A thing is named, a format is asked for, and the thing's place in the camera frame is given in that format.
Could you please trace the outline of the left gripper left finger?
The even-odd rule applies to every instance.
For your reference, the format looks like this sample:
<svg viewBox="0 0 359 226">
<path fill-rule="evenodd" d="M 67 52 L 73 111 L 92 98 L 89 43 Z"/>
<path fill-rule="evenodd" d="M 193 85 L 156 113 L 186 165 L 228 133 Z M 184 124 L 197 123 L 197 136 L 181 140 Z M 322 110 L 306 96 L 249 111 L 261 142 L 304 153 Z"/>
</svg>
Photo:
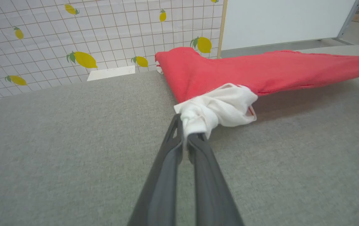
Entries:
<svg viewBox="0 0 359 226">
<path fill-rule="evenodd" d="M 182 160 L 183 126 L 176 114 L 129 218 L 129 226 L 176 224 L 177 172 Z"/>
</svg>

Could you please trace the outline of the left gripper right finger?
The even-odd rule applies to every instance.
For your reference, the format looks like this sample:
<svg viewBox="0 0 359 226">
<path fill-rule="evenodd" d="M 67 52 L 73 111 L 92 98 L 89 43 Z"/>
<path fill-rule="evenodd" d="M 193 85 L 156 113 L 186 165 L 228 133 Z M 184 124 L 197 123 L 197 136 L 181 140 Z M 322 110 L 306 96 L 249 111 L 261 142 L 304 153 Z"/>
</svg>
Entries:
<svg viewBox="0 0 359 226">
<path fill-rule="evenodd" d="M 194 165 L 196 225 L 244 226 L 205 133 L 190 134 L 188 150 Z"/>
</svg>

